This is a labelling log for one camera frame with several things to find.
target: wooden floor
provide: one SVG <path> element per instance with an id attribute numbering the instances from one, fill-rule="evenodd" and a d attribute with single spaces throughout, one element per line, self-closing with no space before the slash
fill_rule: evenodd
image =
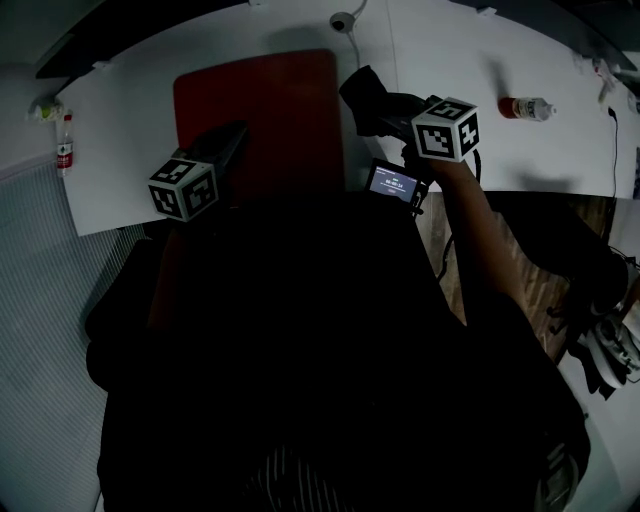
<path id="1" fill-rule="evenodd" d="M 594 196 L 566 195 L 565 197 L 568 204 L 587 225 L 598 235 L 602 235 L 605 230 L 606 212 L 610 200 Z M 451 234 L 442 194 L 429 194 L 422 205 L 422 209 L 424 214 L 417 218 L 416 223 L 433 270 L 438 274 L 442 267 L 444 246 Z M 546 311 L 549 306 L 555 307 L 561 303 L 569 289 L 569 284 L 564 278 L 550 274 L 531 263 L 520 249 L 502 215 L 498 213 L 495 215 L 500 224 L 500 230 L 517 262 L 519 278 L 525 286 L 527 301 L 525 314 L 529 318 L 531 326 L 545 352 L 555 361 L 562 350 L 564 332 L 559 335 L 551 334 L 549 327 L 557 325 L 559 321 L 550 318 Z M 440 285 L 449 307 L 464 322 L 464 308 L 456 263 L 455 242 L 449 253 L 447 273 Z"/>

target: plastic bottle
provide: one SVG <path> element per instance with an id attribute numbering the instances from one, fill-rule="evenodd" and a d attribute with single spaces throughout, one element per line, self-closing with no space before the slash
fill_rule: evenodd
<path id="1" fill-rule="evenodd" d="M 498 110 L 507 119 L 529 119 L 546 121 L 558 112 L 542 98 L 502 98 L 498 101 Z"/>
<path id="2" fill-rule="evenodd" d="M 73 164 L 73 136 L 71 135 L 71 114 L 64 116 L 58 132 L 58 176 L 64 178 L 71 172 Z"/>

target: dark shirt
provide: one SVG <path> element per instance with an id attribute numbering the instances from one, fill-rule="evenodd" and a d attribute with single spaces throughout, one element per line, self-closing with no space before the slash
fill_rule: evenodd
<path id="1" fill-rule="evenodd" d="M 234 212 L 188 274 L 178 328 L 122 333 L 107 511 L 531 510 L 549 431 L 584 441 L 522 311 L 464 327 L 400 201 Z"/>

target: striped fabric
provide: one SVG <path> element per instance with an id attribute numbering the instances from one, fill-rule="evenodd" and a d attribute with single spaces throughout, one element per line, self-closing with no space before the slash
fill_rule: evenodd
<path id="1" fill-rule="evenodd" d="M 331 483 L 285 445 L 276 448 L 249 479 L 244 497 L 255 510 L 354 512 Z"/>
<path id="2" fill-rule="evenodd" d="M 0 182 L 0 502 L 92 512 L 106 394 L 85 367 L 86 314 L 141 228 L 78 237 L 55 161 Z"/>

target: white table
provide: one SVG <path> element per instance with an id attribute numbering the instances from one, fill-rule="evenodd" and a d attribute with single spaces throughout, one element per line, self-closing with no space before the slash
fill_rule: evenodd
<path id="1" fill-rule="evenodd" d="M 329 48 L 338 77 L 355 71 L 347 38 L 329 27 L 337 11 L 358 0 L 268 0 L 202 16 L 157 34 L 68 87 L 61 98 L 74 112 L 74 171 L 65 179 L 79 235 L 160 219 L 146 188 L 177 147 L 173 82 L 185 73 L 284 51 Z M 611 195 L 613 122 L 597 104 L 601 81 L 574 66 L 563 45 L 499 17 L 446 0 L 370 0 L 356 26 L 362 63 L 390 91 L 452 96 L 480 107 L 480 153 L 486 190 L 534 190 Z M 497 111 L 491 70 L 499 63 L 516 96 L 542 96 L 557 118 L 505 120 Z M 620 85 L 607 98 L 618 114 L 617 195 L 631 197 L 640 116 Z M 355 134 L 342 105 L 347 187 L 364 183 L 371 151 Z M 386 157 L 402 163 L 401 144 L 380 139 Z"/>

